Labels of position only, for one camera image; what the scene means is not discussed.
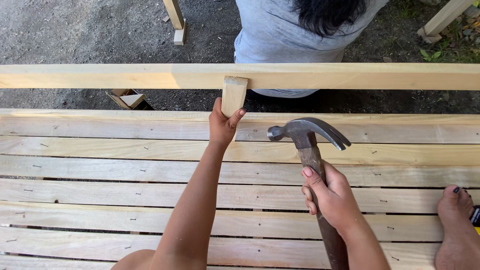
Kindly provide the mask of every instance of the bare foot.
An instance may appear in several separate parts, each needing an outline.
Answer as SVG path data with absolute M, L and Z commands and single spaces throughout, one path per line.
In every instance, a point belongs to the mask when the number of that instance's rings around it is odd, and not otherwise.
M 437 270 L 471 270 L 480 266 L 480 235 L 470 223 L 473 201 L 465 189 L 450 185 L 438 201 L 444 241 L 437 251 Z

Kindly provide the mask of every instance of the hammer head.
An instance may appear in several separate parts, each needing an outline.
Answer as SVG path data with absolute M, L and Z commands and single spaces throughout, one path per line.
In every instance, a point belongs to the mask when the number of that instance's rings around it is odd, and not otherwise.
M 317 145 L 315 133 L 325 137 L 339 150 L 346 149 L 344 144 L 346 146 L 352 145 L 337 129 L 313 117 L 292 120 L 284 126 L 272 126 L 268 129 L 267 135 L 272 142 L 277 142 L 284 137 L 290 137 L 297 149 L 303 149 Z

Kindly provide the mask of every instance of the soil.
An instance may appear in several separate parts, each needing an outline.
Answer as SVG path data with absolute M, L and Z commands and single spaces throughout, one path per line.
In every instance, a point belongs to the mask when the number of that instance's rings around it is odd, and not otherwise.
M 418 0 L 391 0 L 360 37 L 344 62 L 480 63 L 480 34 L 465 40 L 462 16 L 434 45 L 416 31 L 447 1 L 426 6 Z M 159 0 L 0 1 L 0 64 L 50 63 L 231 63 L 241 29 L 233 0 L 179 0 L 187 19 L 184 46 L 173 44 L 171 22 Z M 0 108 L 120 110 L 110 89 L 0 89 Z M 157 110 L 208 111 L 220 90 L 138 89 Z M 319 90 L 299 99 L 250 99 L 247 111 L 338 113 L 465 113 L 480 110 L 480 91 Z

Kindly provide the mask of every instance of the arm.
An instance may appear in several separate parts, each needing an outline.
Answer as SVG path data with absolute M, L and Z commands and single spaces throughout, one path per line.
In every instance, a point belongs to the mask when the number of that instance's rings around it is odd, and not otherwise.
M 327 186 L 311 168 L 305 167 L 302 175 L 306 182 L 302 192 L 310 214 L 317 213 L 308 186 L 318 198 L 323 216 L 342 236 L 348 251 L 351 270 L 389 270 L 390 267 L 372 229 L 363 217 L 353 197 L 347 178 L 328 162 L 324 161 Z
M 227 119 L 221 107 L 221 98 L 217 98 L 209 117 L 210 141 L 170 216 L 150 270 L 206 269 L 223 155 L 245 114 L 240 109 Z

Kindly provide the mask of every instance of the green leaf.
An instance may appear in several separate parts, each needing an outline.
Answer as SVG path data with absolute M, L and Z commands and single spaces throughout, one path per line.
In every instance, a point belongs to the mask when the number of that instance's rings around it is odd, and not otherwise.
M 436 53 L 434 53 L 434 54 L 432 55 L 432 58 L 433 58 L 433 59 L 436 59 L 436 58 L 438 58 L 441 54 L 442 54 L 442 52 L 441 52 L 441 51 L 438 51 L 438 52 L 436 52 Z
M 420 53 L 425 57 L 430 57 L 430 55 L 428 55 L 427 51 L 425 51 L 424 49 L 421 49 Z

